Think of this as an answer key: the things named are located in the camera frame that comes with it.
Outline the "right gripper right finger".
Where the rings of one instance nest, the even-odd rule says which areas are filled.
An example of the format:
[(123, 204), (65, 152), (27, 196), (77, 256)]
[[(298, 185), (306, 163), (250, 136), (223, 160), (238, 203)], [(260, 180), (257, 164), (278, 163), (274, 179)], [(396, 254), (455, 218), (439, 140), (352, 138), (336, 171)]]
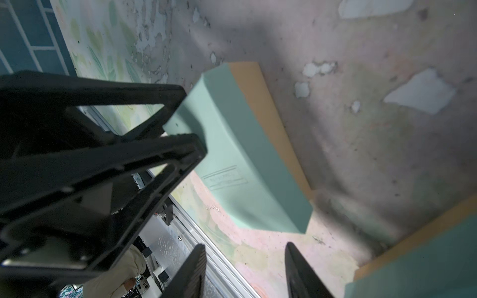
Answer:
[(333, 298), (294, 243), (287, 243), (284, 259), (290, 298)]

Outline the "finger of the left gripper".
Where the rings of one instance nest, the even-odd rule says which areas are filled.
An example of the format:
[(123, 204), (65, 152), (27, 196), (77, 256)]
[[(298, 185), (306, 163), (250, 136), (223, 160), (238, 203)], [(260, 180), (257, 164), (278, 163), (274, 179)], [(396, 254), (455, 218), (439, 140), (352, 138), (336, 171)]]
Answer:
[[(186, 98), (179, 85), (119, 83), (21, 71), (1, 76), (1, 156), (155, 139)], [(160, 105), (125, 134), (100, 108)]]
[(195, 134), (1, 162), (1, 280), (83, 283), (115, 265), (206, 156)]

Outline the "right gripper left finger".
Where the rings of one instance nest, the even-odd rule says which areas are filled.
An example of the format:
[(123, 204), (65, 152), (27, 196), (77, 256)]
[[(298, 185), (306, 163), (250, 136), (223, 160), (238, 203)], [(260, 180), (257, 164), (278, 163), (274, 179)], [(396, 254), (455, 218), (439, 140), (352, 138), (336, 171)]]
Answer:
[(161, 298), (203, 298), (207, 255), (204, 244), (197, 244), (185, 260)]

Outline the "green lid box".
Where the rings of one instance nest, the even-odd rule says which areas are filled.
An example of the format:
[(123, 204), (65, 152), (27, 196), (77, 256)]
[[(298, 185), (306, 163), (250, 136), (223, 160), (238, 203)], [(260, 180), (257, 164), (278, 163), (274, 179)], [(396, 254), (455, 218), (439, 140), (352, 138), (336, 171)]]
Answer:
[(257, 62), (203, 73), (164, 129), (206, 146), (196, 174), (236, 226), (306, 233), (311, 188)]
[(474, 298), (477, 197), (452, 207), (356, 270), (347, 298)]

